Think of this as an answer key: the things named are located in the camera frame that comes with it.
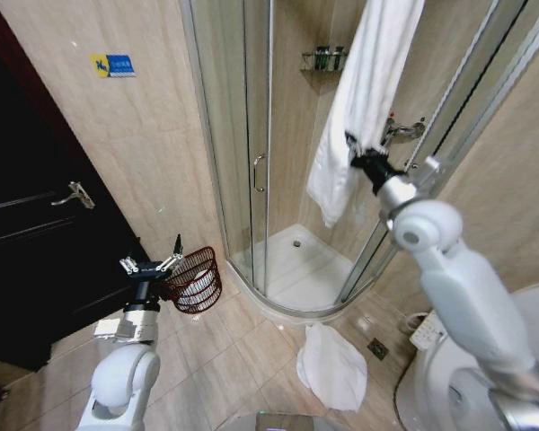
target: black door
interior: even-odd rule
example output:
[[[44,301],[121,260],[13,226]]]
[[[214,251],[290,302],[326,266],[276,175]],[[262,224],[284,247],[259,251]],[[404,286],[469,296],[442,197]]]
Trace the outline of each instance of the black door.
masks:
[[[87,199],[71,198],[79,182]],[[50,344],[130,297],[139,246],[0,15],[0,360],[36,369]]]

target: door handle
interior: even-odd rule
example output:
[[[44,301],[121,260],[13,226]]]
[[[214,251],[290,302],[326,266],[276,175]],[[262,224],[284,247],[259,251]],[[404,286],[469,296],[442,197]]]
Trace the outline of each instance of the door handle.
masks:
[[[70,181],[68,184],[68,187],[72,190],[72,193],[68,195],[67,198],[63,198],[61,200],[55,200],[54,202],[50,202],[50,205],[53,207],[57,207],[58,205],[64,205],[67,201],[72,199],[80,199],[80,202],[82,202],[82,205],[84,205],[88,209],[93,209],[96,204],[93,203],[92,198],[88,196],[88,193],[86,193],[86,190],[82,187],[82,184],[80,182],[73,182]]]
[[[258,163],[260,162],[260,160],[265,159],[265,158],[266,158],[266,154],[260,154],[253,161],[253,188],[255,189],[255,191],[257,191],[259,193],[263,193],[263,191],[265,191],[265,189],[263,187],[258,187],[257,186]]]

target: shower shelf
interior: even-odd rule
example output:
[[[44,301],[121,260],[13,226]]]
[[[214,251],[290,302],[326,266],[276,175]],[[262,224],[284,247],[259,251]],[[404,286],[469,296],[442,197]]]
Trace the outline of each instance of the shower shelf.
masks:
[[[348,53],[345,51],[334,52],[303,52],[300,70],[303,72],[341,72],[345,66]]]

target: towel on floor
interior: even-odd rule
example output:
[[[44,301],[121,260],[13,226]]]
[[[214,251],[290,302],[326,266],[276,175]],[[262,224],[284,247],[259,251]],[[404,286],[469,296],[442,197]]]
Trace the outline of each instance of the towel on floor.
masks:
[[[360,172],[349,164],[380,146],[424,0],[368,0],[351,44],[307,182],[307,193],[332,227]],[[355,140],[348,145],[346,133]]]

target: wall sign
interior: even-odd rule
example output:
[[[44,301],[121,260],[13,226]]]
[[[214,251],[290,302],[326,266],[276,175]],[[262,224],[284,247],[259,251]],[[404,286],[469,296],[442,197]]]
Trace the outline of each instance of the wall sign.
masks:
[[[114,56],[108,54],[92,54],[90,59],[100,78],[121,78],[136,76],[129,56]]]

